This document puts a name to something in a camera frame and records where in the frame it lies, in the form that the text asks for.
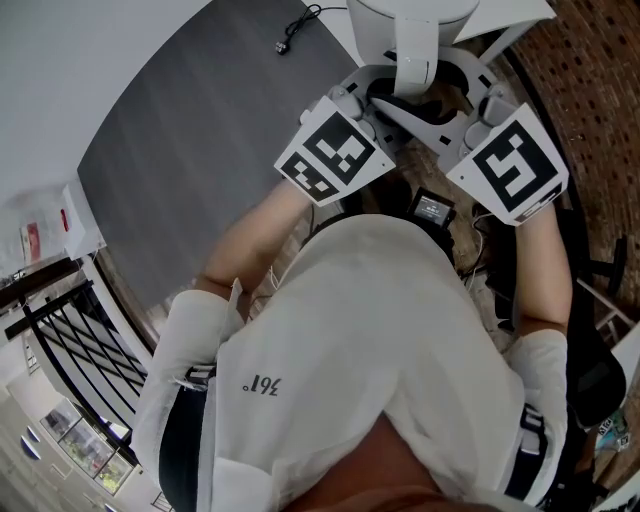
white device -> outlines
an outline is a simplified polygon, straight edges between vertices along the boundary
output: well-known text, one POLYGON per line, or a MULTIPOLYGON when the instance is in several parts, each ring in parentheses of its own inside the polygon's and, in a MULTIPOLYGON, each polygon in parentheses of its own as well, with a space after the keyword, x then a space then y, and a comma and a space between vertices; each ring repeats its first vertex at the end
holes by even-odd
POLYGON ((276 163, 317 205, 391 170, 412 136, 438 155, 448 179, 506 224, 521 224, 566 189, 569 171, 531 108, 519 106, 478 57, 439 46, 453 42, 477 0, 347 4, 358 51, 376 64, 356 70, 305 111, 276 163), (397 65, 385 57, 390 48, 397 65), (439 101, 416 104, 436 67, 439 81, 461 90, 470 114, 442 113, 439 101))
POLYGON ((394 95, 419 98, 436 75, 438 47, 452 45, 478 0, 347 0, 358 53, 367 64, 390 64, 394 95))

printed number on shirt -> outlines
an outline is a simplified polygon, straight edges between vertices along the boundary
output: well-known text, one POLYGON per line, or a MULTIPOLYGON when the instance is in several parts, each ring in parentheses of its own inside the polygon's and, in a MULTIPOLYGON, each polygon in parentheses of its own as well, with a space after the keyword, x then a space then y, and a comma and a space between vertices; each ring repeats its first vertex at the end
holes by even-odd
POLYGON ((278 396, 278 388, 277 385, 282 379, 271 380, 269 377, 261 377, 260 375, 256 375, 253 379, 253 384, 251 387, 242 386, 243 391, 251 391, 252 393, 260 393, 261 395, 266 395, 267 391, 269 391, 269 396, 278 396))

forearm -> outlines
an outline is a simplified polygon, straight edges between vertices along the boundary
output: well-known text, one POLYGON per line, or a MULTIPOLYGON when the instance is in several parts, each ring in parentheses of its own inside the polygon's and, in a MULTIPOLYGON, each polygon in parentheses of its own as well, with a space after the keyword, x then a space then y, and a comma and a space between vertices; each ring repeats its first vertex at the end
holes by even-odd
POLYGON ((252 293, 309 205, 294 185, 280 183, 220 239, 200 280, 230 288, 237 277, 252 293))
POLYGON ((530 332, 550 324, 566 332, 571 311, 571 271, 553 205, 516 228, 516 245, 521 330, 530 332))

gray carpet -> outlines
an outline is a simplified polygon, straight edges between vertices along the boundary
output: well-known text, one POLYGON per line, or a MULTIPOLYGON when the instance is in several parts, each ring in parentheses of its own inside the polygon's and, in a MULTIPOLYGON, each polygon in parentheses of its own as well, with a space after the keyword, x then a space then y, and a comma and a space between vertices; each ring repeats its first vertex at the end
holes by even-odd
POLYGON ((278 183, 273 163, 300 113, 355 69, 318 20, 276 54, 303 10, 300 0, 213 0, 147 63, 87 150, 82 185, 144 307, 187 284, 278 183))

window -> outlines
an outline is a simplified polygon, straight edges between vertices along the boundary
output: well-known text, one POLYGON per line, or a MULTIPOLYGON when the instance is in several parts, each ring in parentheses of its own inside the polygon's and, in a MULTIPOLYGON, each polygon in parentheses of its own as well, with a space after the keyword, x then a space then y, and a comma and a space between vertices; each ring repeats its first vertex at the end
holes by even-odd
MULTIPOLYGON (((109 493, 115 494, 133 470, 66 398, 41 423, 65 453, 109 493)), ((107 425, 120 438, 129 432, 120 425, 107 425)))
POLYGON ((53 411, 42 418, 40 423, 51 434, 51 437, 56 441, 60 441, 60 438, 69 432, 71 427, 81 419, 82 415, 78 412, 78 409, 69 400, 64 399, 56 405, 53 411))

